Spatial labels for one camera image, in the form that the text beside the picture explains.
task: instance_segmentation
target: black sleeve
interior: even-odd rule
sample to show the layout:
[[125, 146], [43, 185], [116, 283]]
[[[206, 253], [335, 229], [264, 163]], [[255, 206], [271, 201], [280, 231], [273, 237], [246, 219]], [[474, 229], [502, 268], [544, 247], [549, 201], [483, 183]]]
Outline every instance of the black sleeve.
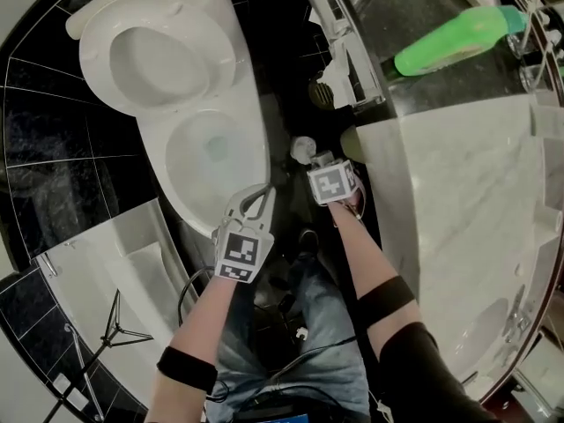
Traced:
[[423, 323], [408, 324], [394, 335], [382, 349], [380, 366], [385, 402], [394, 423], [422, 419], [499, 422], [466, 396]]

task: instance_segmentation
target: black armband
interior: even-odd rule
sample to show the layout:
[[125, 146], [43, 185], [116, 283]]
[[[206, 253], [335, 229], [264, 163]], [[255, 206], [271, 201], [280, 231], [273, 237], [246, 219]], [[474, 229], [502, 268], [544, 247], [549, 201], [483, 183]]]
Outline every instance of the black armband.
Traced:
[[357, 305], [360, 318], [368, 329], [414, 299], [404, 279], [395, 276], [362, 296]]
[[212, 364], [170, 346], [160, 356], [157, 368], [164, 376], [204, 390], [208, 395], [218, 377], [218, 370]]

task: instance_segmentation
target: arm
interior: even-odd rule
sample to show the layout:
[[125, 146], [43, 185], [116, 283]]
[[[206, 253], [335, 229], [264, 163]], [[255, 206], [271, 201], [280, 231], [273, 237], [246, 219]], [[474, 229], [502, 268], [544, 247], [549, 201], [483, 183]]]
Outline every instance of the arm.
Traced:
[[[170, 346], [215, 364], [219, 340], [237, 282], [213, 277], [174, 334]], [[157, 372], [151, 408], [145, 421], [155, 423], [197, 423], [202, 416], [205, 392]]]
[[[397, 276], [366, 228], [341, 204], [329, 204], [351, 268], [357, 298]], [[495, 417], [469, 399], [441, 359], [421, 322], [419, 306], [408, 302], [367, 329], [380, 361], [382, 385], [396, 423], [433, 420], [492, 422]]]

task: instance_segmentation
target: leg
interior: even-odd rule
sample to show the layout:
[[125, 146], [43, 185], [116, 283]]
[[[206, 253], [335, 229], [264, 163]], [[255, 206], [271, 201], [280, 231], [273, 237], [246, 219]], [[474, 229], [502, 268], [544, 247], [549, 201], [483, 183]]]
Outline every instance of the leg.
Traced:
[[[253, 300], [255, 287], [239, 284], [227, 315], [226, 327], [219, 345], [218, 380], [229, 388], [229, 395], [223, 403], [206, 402], [206, 412], [211, 423], [229, 421], [233, 412], [251, 397], [266, 381], [266, 372], [255, 354], [249, 348], [253, 321]], [[213, 396], [220, 397], [225, 388], [216, 382]]]
[[[343, 296], [315, 255], [299, 255], [290, 270], [290, 285], [308, 325], [304, 352], [354, 335]], [[367, 374], [356, 342], [329, 348], [280, 378], [281, 388], [301, 385], [324, 391], [345, 409], [370, 414]], [[296, 389], [295, 394], [330, 403], [314, 390]]]

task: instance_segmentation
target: teal bottle cap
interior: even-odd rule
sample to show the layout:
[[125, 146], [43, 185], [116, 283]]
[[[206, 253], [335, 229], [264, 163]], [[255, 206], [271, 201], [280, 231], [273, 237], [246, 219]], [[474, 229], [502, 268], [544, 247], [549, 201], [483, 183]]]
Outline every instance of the teal bottle cap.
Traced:
[[503, 14], [505, 21], [508, 23], [508, 34], [524, 32], [529, 22], [526, 14], [520, 12], [515, 6], [498, 6]]

